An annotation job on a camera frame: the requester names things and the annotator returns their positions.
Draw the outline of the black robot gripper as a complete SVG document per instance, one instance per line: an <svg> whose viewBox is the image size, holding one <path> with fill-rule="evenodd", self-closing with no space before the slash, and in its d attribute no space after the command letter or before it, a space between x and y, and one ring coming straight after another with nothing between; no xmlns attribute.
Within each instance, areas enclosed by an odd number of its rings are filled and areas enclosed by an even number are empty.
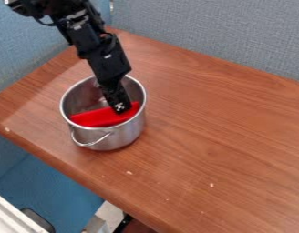
<svg viewBox="0 0 299 233"><path fill-rule="evenodd" d="M79 57L89 60L110 107L118 115L126 113L133 104L121 79L131 71L131 66L118 36L81 33L77 49Z"/></svg>

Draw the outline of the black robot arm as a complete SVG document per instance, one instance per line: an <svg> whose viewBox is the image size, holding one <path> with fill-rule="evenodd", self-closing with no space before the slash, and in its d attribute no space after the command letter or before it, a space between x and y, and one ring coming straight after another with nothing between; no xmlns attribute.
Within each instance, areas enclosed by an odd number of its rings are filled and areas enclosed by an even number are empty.
<svg viewBox="0 0 299 233"><path fill-rule="evenodd" d="M78 55L89 61L110 107L118 114L133 103L122 79L131 71L117 34L105 28L102 13L90 0L4 0L18 14L46 26L56 26Z"/></svg>

